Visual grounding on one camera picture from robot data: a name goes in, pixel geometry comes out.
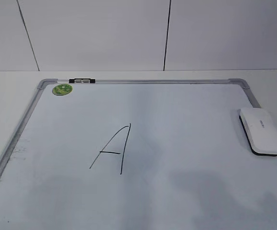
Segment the white countertop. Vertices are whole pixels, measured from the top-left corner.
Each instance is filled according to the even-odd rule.
[[[185,80],[242,78],[277,125],[277,70],[138,71],[138,72],[0,72],[0,155],[40,80],[95,78],[114,80]]]

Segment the round magnet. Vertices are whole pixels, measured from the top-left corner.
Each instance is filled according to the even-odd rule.
[[[72,86],[68,84],[57,85],[52,89],[52,93],[56,96],[64,96],[72,91]]]

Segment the whiteboard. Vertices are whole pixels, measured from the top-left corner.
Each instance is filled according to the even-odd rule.
[[[56,85],[0,178],[0,229],[277,230],[277,157],[251,152],[239,85]]]

